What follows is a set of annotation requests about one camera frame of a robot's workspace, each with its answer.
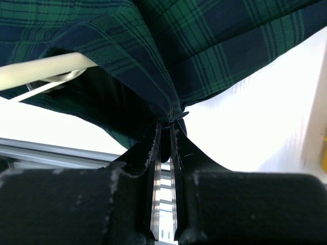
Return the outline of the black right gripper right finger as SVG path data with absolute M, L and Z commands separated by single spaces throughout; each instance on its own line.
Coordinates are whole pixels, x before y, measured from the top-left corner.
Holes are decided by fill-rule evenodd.
M 315 176 L 224 168 L 171 125 L 179 244 L 326 244 L 326 187 Z

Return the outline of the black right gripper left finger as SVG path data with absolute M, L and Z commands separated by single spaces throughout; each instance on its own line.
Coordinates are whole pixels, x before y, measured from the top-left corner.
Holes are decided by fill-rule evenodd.
M 99 169 L 1 174 L 1 244 L 154 244 L 150 228 L 161 125 Z

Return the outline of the cream plastic hanger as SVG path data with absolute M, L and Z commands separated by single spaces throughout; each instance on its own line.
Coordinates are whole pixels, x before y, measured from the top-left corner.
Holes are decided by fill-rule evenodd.
M 43 81 L 46 84 L 1 104 L 7 105 L 23 101 L 71 81 L 84 73 L 88 68 L 96 66 L 96 63 L 81 53 L 69 53 L 2 66 L 1 91 L 36 81 Z

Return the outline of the green navy plaid skirt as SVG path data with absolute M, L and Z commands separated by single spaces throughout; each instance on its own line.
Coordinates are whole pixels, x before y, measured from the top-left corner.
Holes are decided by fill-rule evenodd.
M 27 104 L 125 148 L 326 26 L 326 1 L 1 1 L 1 65 L 78 52 L 96 67 Z

